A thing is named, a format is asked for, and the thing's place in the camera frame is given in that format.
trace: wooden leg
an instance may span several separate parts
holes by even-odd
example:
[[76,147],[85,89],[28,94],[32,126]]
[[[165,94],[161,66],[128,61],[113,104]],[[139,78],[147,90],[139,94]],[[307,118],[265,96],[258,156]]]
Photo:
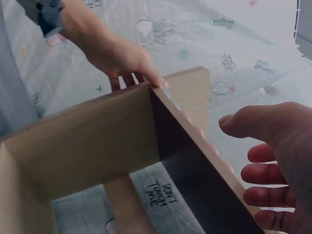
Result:
[[104,183],[121,234],[156,234],[128,174]]

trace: gray fabric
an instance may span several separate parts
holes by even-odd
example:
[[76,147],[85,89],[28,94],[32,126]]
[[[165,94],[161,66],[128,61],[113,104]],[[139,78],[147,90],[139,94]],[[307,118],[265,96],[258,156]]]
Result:
[[0,1],[0,136],[39,119],[21,81],[8,40]]

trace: wooden panel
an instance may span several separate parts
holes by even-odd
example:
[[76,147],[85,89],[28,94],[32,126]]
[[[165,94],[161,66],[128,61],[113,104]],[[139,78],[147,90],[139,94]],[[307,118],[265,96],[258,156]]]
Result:
[[97,98],[5,140],[50,198],[159,161],[149,86]]
[[264,233],[253,217],[260,209],[208,143],[158,89],[151,92],[160,159],[206,233]]
[[57,234],[52,204],[0,146],[0,233]]
[[104,188],[121,234],[156,234],[128,174],[105,182]]
[[169,83],[168,93],[192,119],[193,125],[203,130],[208,125],[210,72],[197,67],[165,77]]

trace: black panel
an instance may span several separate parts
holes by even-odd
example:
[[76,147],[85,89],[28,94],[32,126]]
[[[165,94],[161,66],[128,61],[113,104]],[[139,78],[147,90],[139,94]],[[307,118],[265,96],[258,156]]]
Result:
[[263,234],[250,213],[151,92],[160,159],[208,234]]

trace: white wall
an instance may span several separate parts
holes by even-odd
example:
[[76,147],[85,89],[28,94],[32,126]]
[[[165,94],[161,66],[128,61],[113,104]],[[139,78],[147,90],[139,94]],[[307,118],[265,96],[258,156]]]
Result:
[[300,52],[312,59],[312,0],[301,0],[296,43]]

